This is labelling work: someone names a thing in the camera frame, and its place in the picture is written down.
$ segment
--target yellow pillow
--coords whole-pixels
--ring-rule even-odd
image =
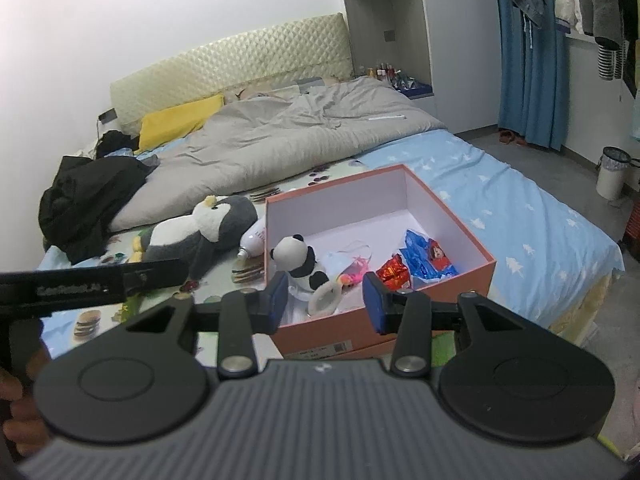
[[[216,94],[207,99],[145,115],[142,119],[139,149],[136,153],[152,150],[160,144],[200,129],[207,119],[222,108],[224,103],[224,96]]]

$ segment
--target box label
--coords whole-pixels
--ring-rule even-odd
[[[325,359],[327,357],[333,357],[338,354],[345,354],[353,350],[351,339],[347,341],[340,341],[339,343],[332,343],[331,345],[319,346],[317,348],[310,348],[309,350],[303,350],[302,352],[295,352],[293,354],[285,355],[287,359]]]

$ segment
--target penguin's yellow beak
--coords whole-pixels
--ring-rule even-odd
[[[204,205],[209,208],[215,206],[217,202],[218,202],[218,199],[216,198],[215,195],[209,195],[204,199]]]

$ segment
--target cardboard box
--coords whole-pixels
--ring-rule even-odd
[[[437,301],[460,292],[487,295],[495,260],[447,205],[403,165],[332,180],[274,197],[266,204],[266,275],[276,267],[269,252],[284,237],[303,235],[316,257],[362,241],[371,249],[370,268],[381,267],[403,246],[407,229],[438,241],[459,276],[421,290]],[[347,293],[338,308],[353,310],[283,325],[273,341],[284,357],[329,358],[353,352],[368,357],[389,352],[395,336],[375,333],[362,302],[362,288]]]

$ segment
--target white wall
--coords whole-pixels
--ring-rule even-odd
[[[110,108],[109,84],[209,41],[311,16],[343,0],[47,0],[60,87],[73,127],[90,140]]]
[[[43,9],[43,0],[0,0],[0,270],[42,259],[40,197],[80,142],[66,129]]]
[[[631,139],[634,99],[620,80],[598,76],[598,47],[590,41],[568,39],[569,123],[564,145],[591,162],[605,146],[617,146],[640,157],[640,142]],[[640,173],[630,171],[627,183],[639,189]]]

